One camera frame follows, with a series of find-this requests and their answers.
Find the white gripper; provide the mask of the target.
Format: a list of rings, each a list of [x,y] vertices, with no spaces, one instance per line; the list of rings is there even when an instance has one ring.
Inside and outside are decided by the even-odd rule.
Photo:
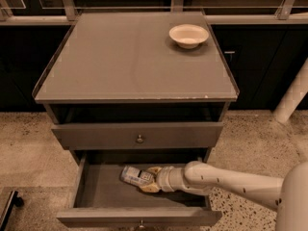
[[[158,193],[160,189],[165,193],[173,193],[174,189],[169,182],[169,176],[173,167],[150,167],[146,171],[156,176],[156,183],[140,186],[144,193]]]

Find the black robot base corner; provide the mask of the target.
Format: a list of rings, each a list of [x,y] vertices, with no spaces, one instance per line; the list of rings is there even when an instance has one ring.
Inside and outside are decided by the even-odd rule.
[[[23,207],[24,200],[18,195],[18,191],[11,191],[0,217],[0,231],[5,231],[13,207]]]

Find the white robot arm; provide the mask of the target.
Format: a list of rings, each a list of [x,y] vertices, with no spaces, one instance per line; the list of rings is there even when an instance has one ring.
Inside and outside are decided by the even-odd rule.
[[[308,231],[308,163],[293,167],[276,178],[221,169],[192,161],[184,167],[151,167],[154,180],[141,190],[146,193],[182,191],[203,195],[221,188],[277,213],[275,231]]]

